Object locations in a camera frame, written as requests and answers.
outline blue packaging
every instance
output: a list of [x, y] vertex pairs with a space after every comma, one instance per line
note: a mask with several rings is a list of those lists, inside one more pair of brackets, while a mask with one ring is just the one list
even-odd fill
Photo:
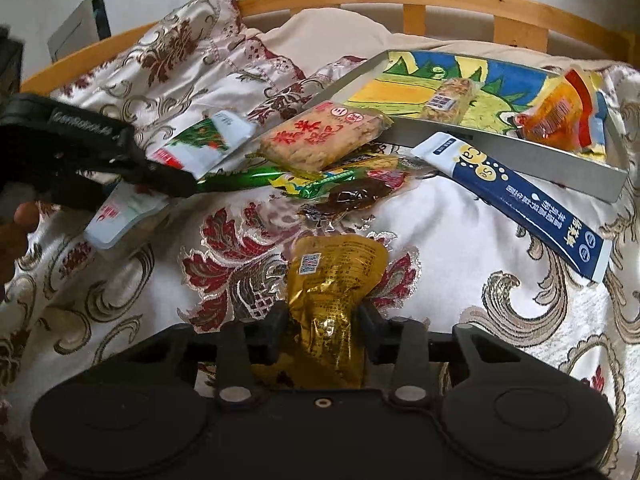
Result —
[[438, 132], [412, 155], [449, 175], [542, 240], [581, 276], [602, 282], [612, 243], [528, 180], [470, 144]]

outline floral bedspread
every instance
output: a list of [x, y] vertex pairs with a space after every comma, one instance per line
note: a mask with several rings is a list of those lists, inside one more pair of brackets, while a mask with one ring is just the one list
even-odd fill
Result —
[[[360, 62], [346, 56], [305, 76], [249, 34], [236, 0], [192, 0], [56, 97], [133, 123], [149, 152], [220, 109], [266, 130]], [[612, 65], [601, 75], [631, 164], [620, 200], [599, 203], [536, 183], [614, 241], [603, 284], [585, 282], [513, 221], [435, 172], [370, 218], [338, 228], [389, 249], [390, 263], [371, 295], [385, 315], [419, 319], [440, 332], [474, 323], [606, 396], [616, 432], [601, 468], [636, 480], [640, 74]], [[247, 164], [243, 155], [226, 161], [225, 170]], [[208, 332], [268, 312], [282, 293], [291, 244], [309, 233], [293, 204], [270, 206], [274, 194], [260, 188], [184, 200], [124, 260], [105, 259], [84, 240], [89, 214], [42, 205], [30, 251], [17, 262], [0, 305], [0, 478], [44, 472], [30, 413], [56, 384], [173, 324]], [[441, 375], [446, 387], [445, 369]], [[204, 370], [203, 393], [206, 383]]]

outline poster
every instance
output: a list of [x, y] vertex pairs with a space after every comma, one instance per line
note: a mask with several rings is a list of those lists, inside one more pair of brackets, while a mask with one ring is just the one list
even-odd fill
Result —
[[468, 77], [482, 86], [461, 126], [496, 134], [514, 130], [513, 117], [534, 105], [550, 81], [545, 72], [511, 63], [440, 52], [390, 52], [386, 70], [346, 105], [418, 118], [442, 81]]

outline wooden headboard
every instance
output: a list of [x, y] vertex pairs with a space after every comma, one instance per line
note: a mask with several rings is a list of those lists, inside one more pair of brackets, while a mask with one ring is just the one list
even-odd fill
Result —
[[[428, 35], [429, 6], [472, 10], [493, 15], [494, 43], [546, 52], [552, 30], [594, 46], [613, 60], [631, 64], [640, 60], [640, 44], [635, 34], [607, 30], [564, 10], [531, 0], [239, 0], [238, 4], [244, 17], [277, 10], [290, 10], [294, 15], [303, 9], [340, 7], [341, 4], [402, 4], [402, 30], [416, 36]], [[27, 79], [21, 91], [48, 94], [126, 50], [153, 25], [147, 23], [132, 28], [79, 50]]]

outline human hand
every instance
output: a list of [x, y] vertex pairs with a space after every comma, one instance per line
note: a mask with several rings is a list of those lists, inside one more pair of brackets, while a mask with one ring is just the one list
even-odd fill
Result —
[[[15, 273], [14, 261], [29, 248], [27, 234], [33, 233], [40, 222], [35, 202], [21, 204], [14, 213], [14, 221], [0, 225], [0, 283], [10, 282]], [[0, 286], [0, 301], [4, 300], [4, 286]]]

